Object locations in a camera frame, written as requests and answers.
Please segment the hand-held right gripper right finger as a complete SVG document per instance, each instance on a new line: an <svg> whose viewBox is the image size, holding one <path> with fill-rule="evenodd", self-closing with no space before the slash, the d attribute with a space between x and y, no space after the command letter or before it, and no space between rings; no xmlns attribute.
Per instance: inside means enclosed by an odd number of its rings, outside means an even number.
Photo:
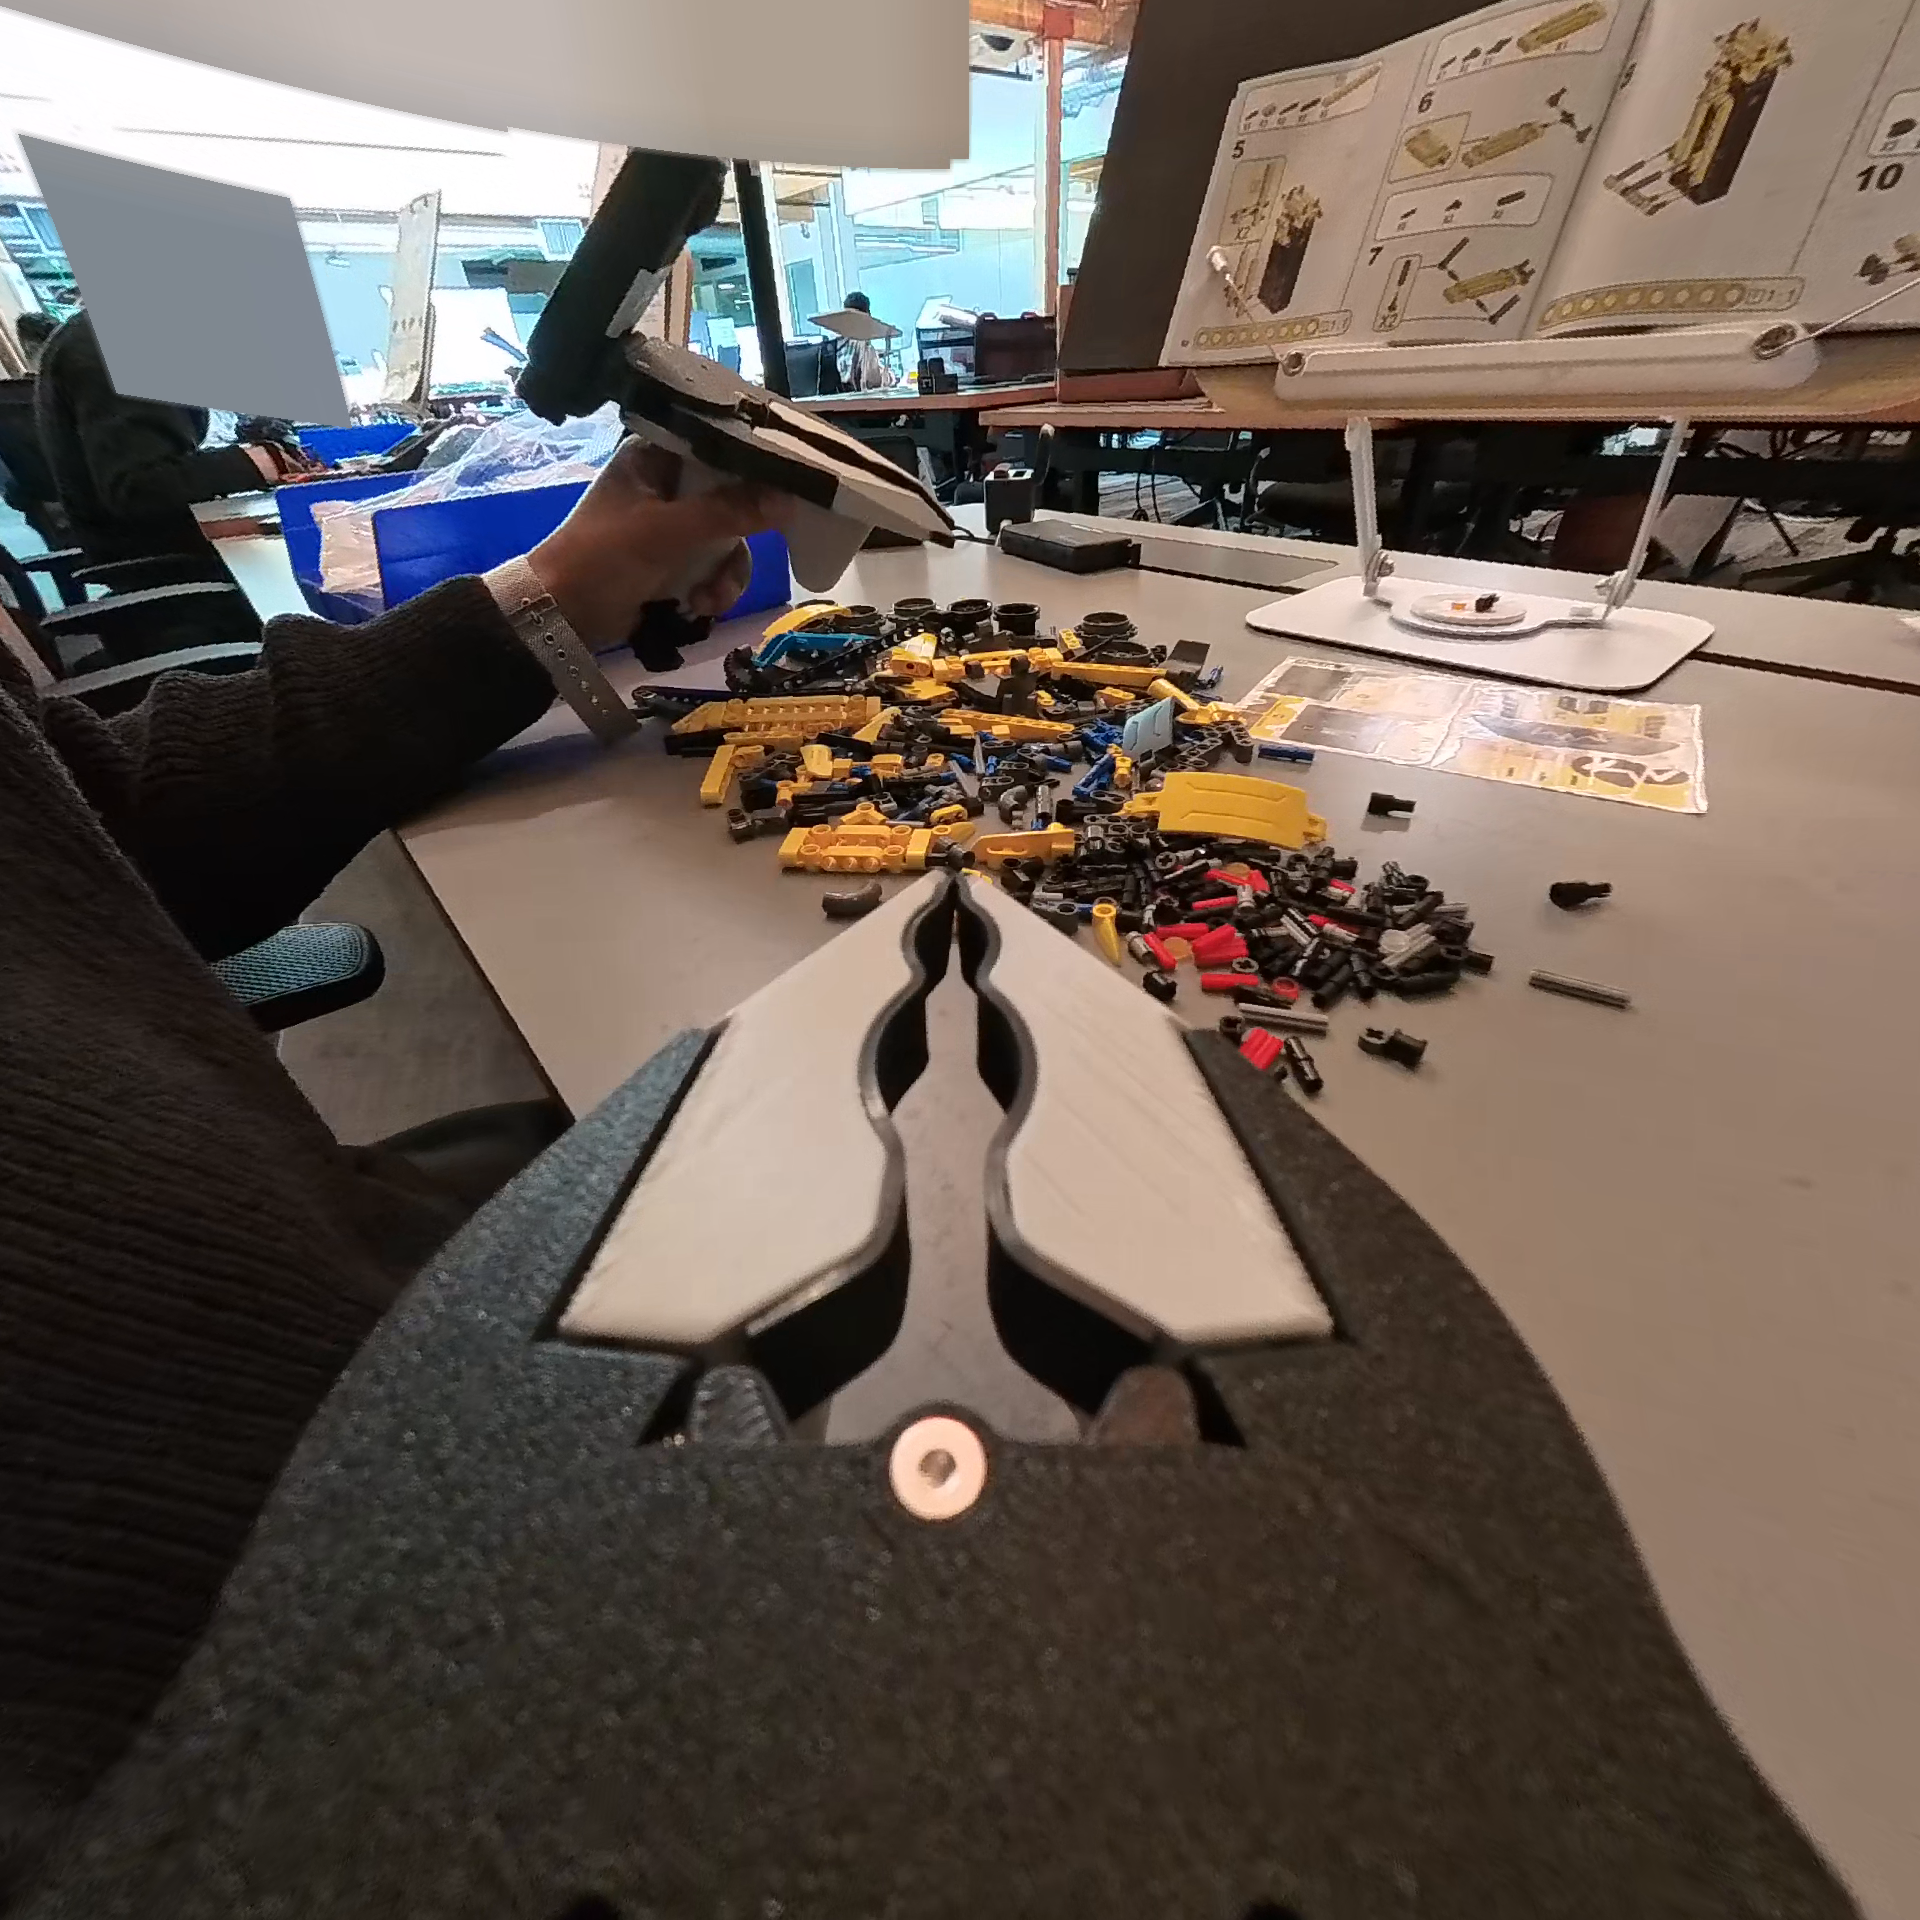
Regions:
<svg viewBox="0 0 1920 1920"><path fill-rule="evenodd" d="M1181 1019L975 876L956 882L956 946L1002 1108L985 1196L1013 1262L1177 1353L1327 1339Z"/></svg>

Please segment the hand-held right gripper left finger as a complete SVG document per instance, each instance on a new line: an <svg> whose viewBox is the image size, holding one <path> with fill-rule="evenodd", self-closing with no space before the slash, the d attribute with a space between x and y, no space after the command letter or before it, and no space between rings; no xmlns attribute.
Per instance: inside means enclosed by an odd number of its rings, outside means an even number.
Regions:
<svg viewBox="0 0 1920 1920"><path fill-rule="evenodd" d="M925 1073L953 876L929 872L739 1000L588 1255L559 1333L716 1356L872 1268L905 1216L895 1105Z"/></svg>

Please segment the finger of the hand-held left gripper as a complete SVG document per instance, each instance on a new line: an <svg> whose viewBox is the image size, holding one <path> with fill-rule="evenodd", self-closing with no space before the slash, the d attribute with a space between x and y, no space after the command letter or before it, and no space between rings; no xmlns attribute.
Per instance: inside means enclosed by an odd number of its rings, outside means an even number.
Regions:
<svg viewBox="0 0 1920 1920"><path fill-rule="evenodd" d="M872 532L891 541L953 545L959 528L915 464L898 467L864 440L760 433L757 446L780 461L776 490L793 494L780 510L791 551L858 551Z"/></svg>
<svg viewBox="0 0 1920 1920"><path fill-rule="evenodd" d="M854 541L959 541L949 511L915 470L850 437L784 399L771 399L771 444L791 477L780 481L810 510L845 525Z"/></svg>

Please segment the yellow holed connector assembly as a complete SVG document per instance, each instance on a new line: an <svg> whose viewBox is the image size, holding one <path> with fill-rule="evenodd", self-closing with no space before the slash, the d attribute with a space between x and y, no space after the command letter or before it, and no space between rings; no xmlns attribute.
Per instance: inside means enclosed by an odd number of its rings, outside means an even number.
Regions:
<svg viewBox="0 0 1920 1920"><path fill-rule="evenodd" d="M848 812L791 827L780 845L780 869L822 876L918 876L942 868L965 841L946 831Z"/></svg>

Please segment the yellow curved panel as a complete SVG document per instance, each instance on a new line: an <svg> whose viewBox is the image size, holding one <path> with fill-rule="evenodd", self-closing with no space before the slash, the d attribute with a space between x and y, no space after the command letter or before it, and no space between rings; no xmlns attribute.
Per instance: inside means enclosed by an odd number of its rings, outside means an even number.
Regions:
<svg viewBox="0 0 1920 1920"><path fill-rule="evenodd" d="M1283 849L1327 839L1327 824L1310 810L1306 790L1221 770L1167 774L1157 788L1125 798L1118 815L1142 818L1164 835L1236 839Z"/></svg>

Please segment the person's left forearm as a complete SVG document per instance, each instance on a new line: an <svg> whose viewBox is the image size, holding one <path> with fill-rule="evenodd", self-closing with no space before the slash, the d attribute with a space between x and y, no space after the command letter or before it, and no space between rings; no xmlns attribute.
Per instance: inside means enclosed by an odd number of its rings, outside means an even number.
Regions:
<svg viewBox="0 0 1920 1920"><path fill-rule="evenodd" d="M481 576L362 626L279 618L231 677L164 675L63 726L107 834L207 960L292 925L557 692Z"/></svg>

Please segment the person's left hand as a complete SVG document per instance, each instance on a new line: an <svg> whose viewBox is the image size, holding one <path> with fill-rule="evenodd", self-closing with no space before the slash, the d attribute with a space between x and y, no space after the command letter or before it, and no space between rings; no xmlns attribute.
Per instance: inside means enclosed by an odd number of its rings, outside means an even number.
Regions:
<svg viewBox="0 0 1920 1920"><path fill-rule="evenodd" d="M753 569L747 538L776 528L780 507L736 477L693 487L677 453L629 437L528 565L578 640L603 655L635 638L648 605L731 612Z"/></svg>

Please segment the teal openwork blade piece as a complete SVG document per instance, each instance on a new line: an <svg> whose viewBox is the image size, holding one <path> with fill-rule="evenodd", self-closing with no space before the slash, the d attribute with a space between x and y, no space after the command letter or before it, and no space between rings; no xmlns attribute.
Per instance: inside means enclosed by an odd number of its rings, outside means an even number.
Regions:
<svg viewBox="0 0 1920 1920"><path fill-rule="evenodd" d="M884 619L877 605L801 602L771 619L747 652L757 672L800 669L830 660L862 640L881 638Z"/></svg>

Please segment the cardboard sheet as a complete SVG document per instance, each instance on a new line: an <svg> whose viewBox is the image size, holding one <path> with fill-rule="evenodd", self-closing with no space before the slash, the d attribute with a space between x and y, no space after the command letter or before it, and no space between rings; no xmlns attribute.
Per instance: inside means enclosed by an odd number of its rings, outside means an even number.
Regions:
<svg viewBox="0 0 1920 1920"><path fill-rule="evenodd" d="M436 343L436 265L440 235L440 191L427 191L399 211L394 272L387 329L382 404L419 413L427 404Z"/></svg>

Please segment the clear plastic bag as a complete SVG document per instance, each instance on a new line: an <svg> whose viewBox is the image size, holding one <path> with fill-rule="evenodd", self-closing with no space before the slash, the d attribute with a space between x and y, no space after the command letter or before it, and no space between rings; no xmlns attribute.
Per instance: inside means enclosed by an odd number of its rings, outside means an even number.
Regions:
<svg viewBox="0 0 1920 1920"><path fill-rule="evenodd" d="M592 481L625 437L616 407L544 420L528 409L487 426L454 426L410 474L372 474L372 492L340 494L340 510L443 507Z"/></svg>

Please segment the flat black adapter box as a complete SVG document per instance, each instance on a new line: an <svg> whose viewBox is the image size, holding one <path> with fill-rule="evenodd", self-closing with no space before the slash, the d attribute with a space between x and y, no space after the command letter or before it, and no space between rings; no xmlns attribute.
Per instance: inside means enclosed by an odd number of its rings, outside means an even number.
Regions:
<svg viewBox="0 0 1920 1920"><path fill-rule="evenodd" d="M1140 544L1135 538L1107 522L1077 522L1070 517L1002 522L996 545L1013 561L1074 576L1140 565Z"/></svg>

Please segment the long yellow holed beam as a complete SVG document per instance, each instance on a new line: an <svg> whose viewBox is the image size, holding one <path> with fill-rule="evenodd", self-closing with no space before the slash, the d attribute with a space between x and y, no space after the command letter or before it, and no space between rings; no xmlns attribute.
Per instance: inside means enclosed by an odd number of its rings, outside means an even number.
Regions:
<svg viewBox="0 0 1920 1920"><path fill-rule="evenodd" d="M704 700L677 716L672 740L703 734L741 737L795 737L801 741L822 734L854 734L881 716L881 700L872 693L767 693L747 700Z"/></svg>

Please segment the pile of mixed building pieces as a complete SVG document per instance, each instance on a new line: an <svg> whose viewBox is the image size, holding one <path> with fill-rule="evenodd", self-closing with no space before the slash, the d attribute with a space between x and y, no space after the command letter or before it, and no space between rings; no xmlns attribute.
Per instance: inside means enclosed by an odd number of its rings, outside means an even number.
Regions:
<svg viewBox="0 0 1920 1920"><path fill-rule="evenodd" d="M1216 696L1221 675L1194 640L1142 640L1121 612L1044 626L1032 602L906 596L881 612L881 638L830 660L757 672L739 645L719 687L650 686L635 693L660 746L704 764L700 801L736 841L848 812L946 831L965 841L943 864L999 882L1013 852L1091 821L1152 827L1118 810L1175 770L1261 777L1246 721ZM672 740L704 700L869 693L881 716L854 734L703 734ZM1177 746L1142 761L1118 751L1130 710L1175 700Z"/></svg>

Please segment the pile of black red pins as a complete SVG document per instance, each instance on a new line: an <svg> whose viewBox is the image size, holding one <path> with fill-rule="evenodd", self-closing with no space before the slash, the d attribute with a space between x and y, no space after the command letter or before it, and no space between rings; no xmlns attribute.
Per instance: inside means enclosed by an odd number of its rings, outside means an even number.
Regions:
<svg viewBox="0 0 1920 1920"><path fill-rule="evenodd" d="M1492 970L1461 898L1393 858L1366 872L1327 845L1091 821L1013 852L999 882L1135 993L1306 1100L1326 1095L1340 1019L1410 1033L1408 1006Z"/></svg>

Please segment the blue plastic bin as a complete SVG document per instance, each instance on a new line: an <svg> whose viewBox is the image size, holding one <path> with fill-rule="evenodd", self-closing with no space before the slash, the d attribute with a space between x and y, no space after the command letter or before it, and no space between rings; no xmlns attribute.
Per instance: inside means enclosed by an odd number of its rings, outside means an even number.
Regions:
<svg viewBox="0 0 1920 1920"><path fill-rule="evenodd" d="M329 502L350 507L366 497L377 497L384 492L392 492L400 481L404 481L400 474L372 474L372 473L319 474L301 477L296 483L291 481L275 492L279 532L288 549L288 561L292 565L292 579L309 613L345 626L355 626L363 618L369 618L369 612L325 588L322 525L315 521L315 510Z"/></svg>
<svg viewBox="0 0 1920 1920"><path fill-rule="evenodd" d="M588 483L474 492L421 501L411 492L372 511L382 596L392 612L421 591L517 561L547 541L588 492ZM763 618L795 596L787 544L773 532L747 541L753 575L724 619Z"/></svg>

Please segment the yellow grey sticker sheet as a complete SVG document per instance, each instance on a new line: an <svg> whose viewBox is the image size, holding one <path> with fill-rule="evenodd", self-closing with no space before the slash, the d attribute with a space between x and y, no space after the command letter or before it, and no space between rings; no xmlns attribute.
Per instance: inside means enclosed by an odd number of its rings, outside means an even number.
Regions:
<svg viewBox="0 0 1920 1920"><path fill-rule="evenodd" d="M1686 815L1710 807L1693 704L1289 657L1236 707L1263 747L1346 753Z"/></svg>

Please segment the black office chair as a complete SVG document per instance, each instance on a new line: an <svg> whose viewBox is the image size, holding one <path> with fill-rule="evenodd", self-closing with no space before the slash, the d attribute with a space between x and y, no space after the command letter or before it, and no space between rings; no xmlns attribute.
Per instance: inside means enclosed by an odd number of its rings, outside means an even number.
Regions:
<svg viewBox="0 0 1920 1920"><path fill-rule="evenodd" d="M3 640L40 687L120 716L164 677L249 672L262 655L262 619L237 583L175 576L86 595L69 555L20 561L5 545Z"/></svg>

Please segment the book stand with white base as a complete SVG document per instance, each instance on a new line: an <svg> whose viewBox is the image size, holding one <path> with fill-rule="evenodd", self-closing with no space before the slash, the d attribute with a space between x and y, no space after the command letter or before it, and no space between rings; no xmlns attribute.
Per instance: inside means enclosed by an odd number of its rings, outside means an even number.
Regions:
<svg viewBox="0 0 1920 1920"><path fill-rule="evenodd" d="M1216 124L1243 77L1393 42L1484 5L1140 2L1073 292L1070 373L1142 369L1152 327L1161 329L1164 352ZM1827 336L1717 323L1491 347L1323 343L1255 364L1167 369L1222 379L1229 396L1252 400L1255 426L1340 420L1346 430L1357 561L1349 575L1255 612L1252 628L1583 692L1649 687L1713 633L1700 618L1629 601L1686 430L1918 420L1918 327ZM1646 481L1649 497L1627 561L1562 585L1454 562L1448 583L1444 562L1391 551L1379 538L1379 420L1667 420L1667 446Z"/></svg>

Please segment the open instruction booklet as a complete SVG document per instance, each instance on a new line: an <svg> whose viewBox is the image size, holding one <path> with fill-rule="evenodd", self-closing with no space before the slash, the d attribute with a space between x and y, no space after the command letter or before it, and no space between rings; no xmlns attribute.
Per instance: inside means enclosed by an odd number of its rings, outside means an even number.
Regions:
<svg viewBox="0 0 1920 1920"><path fill-rule="evenodd" d="M1492 2L1243 77L1167 367L1918 323L1913 2Z"/></svg>

